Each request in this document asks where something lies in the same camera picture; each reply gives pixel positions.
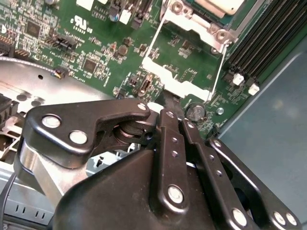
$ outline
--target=black cable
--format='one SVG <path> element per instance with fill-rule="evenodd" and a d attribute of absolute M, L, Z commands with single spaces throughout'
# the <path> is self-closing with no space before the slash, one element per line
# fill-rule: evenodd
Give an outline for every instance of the black cable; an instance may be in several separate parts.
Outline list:
<path fill-rule="evenodd" d="M 5 204 L 8 199 L 8 196 L 9 196 L 9 193 L 10 193 L 10 190 L 14 183 L 15 178 L 16 178 L 16 173 L 13 173 L 8 179 L 7 183 L 5 184 L 0 194 L 0 226 L 1 228 L 3 228 L 3 215 L 4 215 Z"/>

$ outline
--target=blue-gray surface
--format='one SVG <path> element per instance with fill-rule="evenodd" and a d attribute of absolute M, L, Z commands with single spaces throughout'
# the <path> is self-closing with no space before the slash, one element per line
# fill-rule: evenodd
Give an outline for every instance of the blue-gray surface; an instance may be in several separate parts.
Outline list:
<path fill-rule="evenodd" d="M 307 230 L 307 38 L 220 138 Z"/>

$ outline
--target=motherboard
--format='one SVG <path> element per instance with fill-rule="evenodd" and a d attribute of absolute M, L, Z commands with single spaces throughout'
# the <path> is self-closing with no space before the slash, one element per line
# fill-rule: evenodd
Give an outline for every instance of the motherboard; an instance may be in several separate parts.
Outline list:
<path fill-rule="evenodd" d="M 0 60 L 118 99 L 178 92 L 208 137 L 307 35 L 306 10 L 306 0 L 0 0 Z"/>

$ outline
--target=capacitor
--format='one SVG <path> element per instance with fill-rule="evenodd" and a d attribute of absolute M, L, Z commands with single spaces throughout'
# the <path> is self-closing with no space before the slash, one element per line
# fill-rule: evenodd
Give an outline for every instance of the capacitor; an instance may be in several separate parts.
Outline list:
<path fill-rule="evenodd" d="M 109 16 L 110 21 L 112 22 L 118 22 L 119 21 L 119 15 L 117 14 L 116 16 Z"/>
<path fill-rule="evenodd" d="M 206 118 L 205 106 L 199 102 L 193 102 L 188 105 L 186 118 L 193 122 L 203 121 Z"/>
<path fill-rule="evenodd" d="M 58 4 L 59 0 L 45 0 L 45 3 L 49 6 Z"/>

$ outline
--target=green circuit board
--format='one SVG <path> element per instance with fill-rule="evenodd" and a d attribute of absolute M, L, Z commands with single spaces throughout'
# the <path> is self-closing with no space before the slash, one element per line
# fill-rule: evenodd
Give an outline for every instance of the green circuit board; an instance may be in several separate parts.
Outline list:
<path fill-rule="evenodd" d="M 236 17 L 235 27 L 255 2 L 256 0 L 247 1 L 246 7 Z M 241 33 L 237 44 L 270 2 L 264 1 Z M 0 24 L 5 27 L 2 35 L 14 37 L 15 48 L 27 51 L 38 63 L 51 68 L 66 67 L 69 69 L 69 77 L 108 95 L 115 97 L 120 89 L 124 89 L 125 96 L 150 102 L 157 98 L 163 85 L 157 76 L 152 76 L 147 92 L 139 95 L 143 79 L 149 74 L 141 63 L 160 23 L 161 4 L 162 1 L 154 0 L 150 14 L 141 28 L 134 30 L 129 24 L 110 21 L 108 4 L 104 5 L 97 0 L 90 11 L 78 6 L 76 0 L 60 0 L 57 7 L 47 6 L 44 0 L 0 0 Z M 81 27 L 77 26 L 76 17 L 82 20 Z M 77 42 L 76 49 L 63 51 L 48 43 L 46 38 L 51 28 L 74 39 Z M 271 68 L 259 77 L 260 84 L 305 34 L 300 33 L 278 56 Z M 129 45 L 124 44 L 127 39 L 130 41 Z M 221 55 L 213 55 L 210 50 L 196 33 L 183 31 L 168 23 L 163 26 L 150 57 L 171 70 L 176 80 L 190 81 L 202 89 L 211 90 Z M 130 84 L 132 77 L 136 79 L 134 85 Z M 198 123 L 202 135 L 205 137 L 214 125 L 221 127 L 225 124 L 249 96 L 247 86 L 234 87 L 220 78 L 214 97 L 205 104 L 206 119 Z M 191 102 L 202 101 L 191 95 L 182 100 L 182 106 L 186 108 Z M 223 108 L 224 113 L 218 115 L 217 108 Z"/>

